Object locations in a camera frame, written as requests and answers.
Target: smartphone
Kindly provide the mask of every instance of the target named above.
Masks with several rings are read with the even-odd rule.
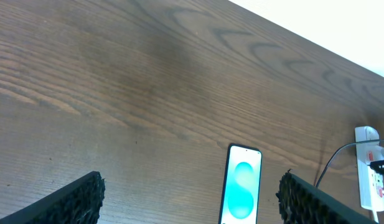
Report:
[[[230,144],[223,181],[219,224],[255,224],[258,220],[262,153]]]

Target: black textured object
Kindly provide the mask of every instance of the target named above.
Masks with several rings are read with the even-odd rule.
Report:
[[[18,212],[0,224],[96,224],[104,199],[105,181],[93,171]]]
[[[379,174],[384,175],[384,160],[371,162],[370,168],[372,168],[375,172],[378,172]]]
[[[287,224],[375,223],[289,172],[280,180],[276,196],[281,218]]]

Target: white power strip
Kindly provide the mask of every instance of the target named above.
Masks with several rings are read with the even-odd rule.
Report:
[[[376,129],[364,126],[355,128],[356,142],[379,139]],[[360,205],[375,212],[384,211],[383,176],[368,166],[371,161],[384,159],[384,148],[378,142],[356,145],[358,164]]]

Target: black power cord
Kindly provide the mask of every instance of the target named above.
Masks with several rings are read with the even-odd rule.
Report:
[[[335,153],[333,154],[333,156],[331,156],[330,160],[327,162],[326,166],[324,167],[321,176],[319,177],[319,179],[318,179],[317,182],[316,182],[315,187],[316,187],[316,188],[319,187],[319,184],[321,183],[324,174],[326,173],[327,169],[329,168],[331,161],[333,161],[334,157],[335,157],[341,150],[343,150],[343,149],[345,149],[346,147],[349,147],[349,146],[355,146],[355,145],[358,145],[358,144],[371,143],[371,142],[384,142],[384,139],[377,139],[377,140],[368,140],[368,141],[353,142],[353,143],[349,143],[349,144],[346,144],[346,145],[344,145],[344,146],[341,146],[339,149],[337,149],[337,150],[335,151]]]

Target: wooden table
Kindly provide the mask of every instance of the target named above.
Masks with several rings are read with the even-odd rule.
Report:
[[[97,170],[99,223],[217,223],[237,142],[281,223],[281,176],[362,125],[384,138],[384,78],[228,1],[0,0],[0,218]],[[369,215],[354,147],[321,189]]]

